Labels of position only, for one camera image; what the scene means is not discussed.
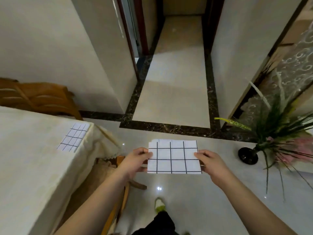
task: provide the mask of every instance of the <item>table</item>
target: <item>table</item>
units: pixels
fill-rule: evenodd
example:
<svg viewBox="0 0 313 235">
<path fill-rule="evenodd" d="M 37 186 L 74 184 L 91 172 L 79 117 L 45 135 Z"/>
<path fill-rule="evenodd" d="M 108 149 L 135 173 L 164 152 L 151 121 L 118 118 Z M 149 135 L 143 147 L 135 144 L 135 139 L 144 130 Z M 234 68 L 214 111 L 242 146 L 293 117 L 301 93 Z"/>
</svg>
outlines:
<svg viewBox="0 0 313 235">
<path fill-rule="evenodd" d="M 0 234 L 51 234 L 95 158 L 115 157 L 120 143 L 90 127 L 75 152 L 57 147 L 82 121 L 0 107 Z"/>
</svg>

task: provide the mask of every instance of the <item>chair backrest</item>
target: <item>chair backrest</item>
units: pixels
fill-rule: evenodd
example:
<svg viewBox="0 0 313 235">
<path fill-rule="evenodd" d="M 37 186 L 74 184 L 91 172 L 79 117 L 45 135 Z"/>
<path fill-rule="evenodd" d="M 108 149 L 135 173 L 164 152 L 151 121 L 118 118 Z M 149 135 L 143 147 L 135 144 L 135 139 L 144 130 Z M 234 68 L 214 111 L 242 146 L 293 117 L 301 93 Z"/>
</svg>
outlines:
<svg viewBox="0 0 313 235">
<path fill-rule="evenodd" d="M 73 115 L 83 120 L 67 87 L 54 83 L 19 83 L 0 79 L 0 105 L 39 113 Z"/>
</svg>

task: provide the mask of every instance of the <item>vase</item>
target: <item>vase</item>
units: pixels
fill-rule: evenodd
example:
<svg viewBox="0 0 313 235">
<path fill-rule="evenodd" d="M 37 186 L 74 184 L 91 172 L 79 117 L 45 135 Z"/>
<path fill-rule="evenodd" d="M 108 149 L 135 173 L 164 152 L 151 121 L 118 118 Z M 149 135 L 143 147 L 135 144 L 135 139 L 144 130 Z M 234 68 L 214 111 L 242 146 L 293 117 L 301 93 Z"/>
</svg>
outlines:
<svg viewBox="0 0 313 235">
<path fill-rule="evenodd" d="M 238 156 L 240 160 L 248 165 L 254 165 L 258 162 L 259 158 L 257 155 L 257 150 L 256 148 L 250 149 L 250 148 L 241 148 L 238 150 Z"/>
</svg>

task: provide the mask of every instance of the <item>shoe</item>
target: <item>shoe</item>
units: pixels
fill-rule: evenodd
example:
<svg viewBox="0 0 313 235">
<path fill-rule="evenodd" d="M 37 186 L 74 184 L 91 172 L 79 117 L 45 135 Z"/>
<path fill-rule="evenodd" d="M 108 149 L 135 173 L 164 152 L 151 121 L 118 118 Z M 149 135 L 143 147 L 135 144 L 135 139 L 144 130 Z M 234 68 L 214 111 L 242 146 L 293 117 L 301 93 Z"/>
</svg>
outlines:
<svg viewBox="0 0 313 235">
<path fill-rule="evenodd" d="M 154 203 L 154 209 L 156 213 L 158 214 L 161 211 L 166 211 L 165 210 L 165 204 L 161 198 L 156 198 L 155 203 Z"/>
</svg>

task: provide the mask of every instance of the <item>beige tile floor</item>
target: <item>beige tile floor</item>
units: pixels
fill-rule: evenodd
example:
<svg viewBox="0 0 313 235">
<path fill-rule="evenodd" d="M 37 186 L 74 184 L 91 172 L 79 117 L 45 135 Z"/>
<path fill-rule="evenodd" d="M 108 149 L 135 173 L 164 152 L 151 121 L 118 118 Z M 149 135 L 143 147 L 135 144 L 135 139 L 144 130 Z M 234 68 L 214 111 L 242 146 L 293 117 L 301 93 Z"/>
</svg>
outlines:
<svg viewBox="0 0 313 235">
<path fill-rule="evenodd" d="M 210 127 L 200 16 L 166 17 L 133 120 Z"/>
<path fill-rule="evenodd" d="M 221 155 L 229 168 L 248 186 L 261 201 L 278 217 L 299 234 L 313 231 L 313 191 L 296 173 L 283 171 L 286 202 L 283 202 L 280 176 L 276 168 L 269 172 L 266 194 L 266 171 L 263 157 L 256 165 L 243 164 L 237 157 L 241 147 L 253 147 L 253 143 L 222 139 L 201 138 L 167 133 L 119 128 L 119 122 L 85 119 L 110 130 L 123 143 L 122 154 L 134 148 L 148 147 L 155 138 L 197 140 L 201 149 L 209 149 Z M 312 174 L 304 174 L 313 184 Z M 138 173 L 135 180 L 148 186 L 146 191 L 132 188 L 124 213 L 116 232 L 131 234 L 145 227 L 155 216 L 154 200 L 164 198 L 168 213 L 176 225 L 176 231 L 189 231 L 192 235 L 203 234 L 248 234 L 223 192 L 206 174 L 145 174 Z"/>
</svg>

